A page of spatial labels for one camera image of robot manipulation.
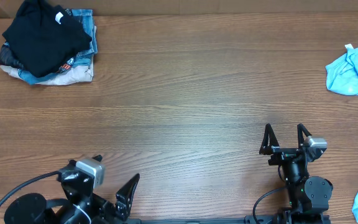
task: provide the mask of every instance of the clothing label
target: clothing label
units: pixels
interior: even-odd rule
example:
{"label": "clothing label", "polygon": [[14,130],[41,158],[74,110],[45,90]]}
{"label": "clothing label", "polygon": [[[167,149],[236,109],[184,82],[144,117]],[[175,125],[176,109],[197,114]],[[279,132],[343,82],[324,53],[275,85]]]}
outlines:
{"label": "clothing label", "polygon": [[60,19],[63,17],[63,14],[61,12],[59,12],[58,14],[56,14],[55,16],[55,20],[57,23],[61,24],[60,23]]}
{"label": "clothing label", "polygon": [[345,45],[345,48],[346,48],[346,49],[354,49],[353,46],[352,46],[352,44],[346,44],[346,45]]}

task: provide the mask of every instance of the black cable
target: black cable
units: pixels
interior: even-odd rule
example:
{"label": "black cable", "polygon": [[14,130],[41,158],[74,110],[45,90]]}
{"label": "black cable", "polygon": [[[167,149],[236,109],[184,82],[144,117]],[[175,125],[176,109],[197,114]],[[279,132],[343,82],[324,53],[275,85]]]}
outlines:
{"label": "black cable", "polygon": [[36,178],[33,178],[31,180],[28,180],[26,182],[24,182],[23,184],[20,184],[19,186],[15,187],[13,190],[11,190],[7,195],[5,195],[1,200],[0,200],[0,207],[1,205],[6,202],[6,200],[11,197],[14,193],[18,192],[20,189],[22,189],[23,187],[29,185],[29,184],[32,184],[34,183],[35,181],[38,181],[40,179],[44,179],[44,178],[47,178],[47,177],[51,177],[53,175],[57,175],[59,174],[59,171],[55,171],[55,172],[50,172],[48,174],[44,174],[44,175],[41,175],[41,176],[38,176]]}
{"label": "black cable", "polygon": [[255,214],[255,211],[256,211],[256,206],[258,205],[258,203],[265,197],[271,195],[271,194],[274,194],[276,192],[279,192],[281,190],[284,190],[284,189],[287,189],[289,185],[287,186],[284,186],[284,187],[280,187],[278,189],[274,189],[274,190],[271,190],[269,192],[267,192],[266,194],[262,195],[256,202],[255,202],[255,205],[254,205],[254,208],[252,209],[252,216],[254,217],[254,220],[256,222],[256,224],[260,224],[260,222],[258,221],[258,218],[256,217],[256,214]]}
{"label": "black cable", "polygon": [[[263,198],[265,198],[265,197],[267,197],[267,196],[269,196],[269,195],[271,195],[271,194],[274,194],[274,193],[276,193],[276,192],[279,192],[279,191],[281,191],[281,190],[284,190],[284,189],[290,187],[291,185],[297,185],[297,184],[299,184],[299,183],[302,181],[302,179],[303,179],[304,177],[306,177],[306,176],[308,177],[308,176],[309,176],[309,173],[308,173],[308,171],[307,171],[307,170],[308,170],[308,158],[307,158],[306,150],[303,150],[303,155],[304,155],[304,158],[305,158],[305,170],[304,170],[303,175],[300,176],[299,179],[298,179],[296,182],[294,182],[294,183],[292,183],[292,184],[289,184],[289,185],[286,185],[286,186],[284,186],[284,187],[280,187],[279,189],[271,190],[271,191],[267,192],[266,194],[262,195],[262,196],[255,202],[254,208],[252,209],[252,216],[254,217],[254,220],[255,220],[256,224],[260,224],[260,222],[258,221],[258,219],[257,219],[257,217],[256,217],[256,214],[255,214],[256,206],[258,205],[258,203],[259,203]],[[283,178],[282,178],[282,176],[281,176],[281,170],[280,170],[280,168],[281,168],[281,164],[278,165],[278,176],[280,177],[280,179],[281,179],[282,181],[284,181]]]}
{"label": "black cable", "polygon": [[283,182],[285,182],[285,180],[284,180],[283,177],[281,176],[281,170],[280,170],[280,168],[281,168],[281,164],[278,165],[278,176],[280,177],[280,179],[281,179]]}

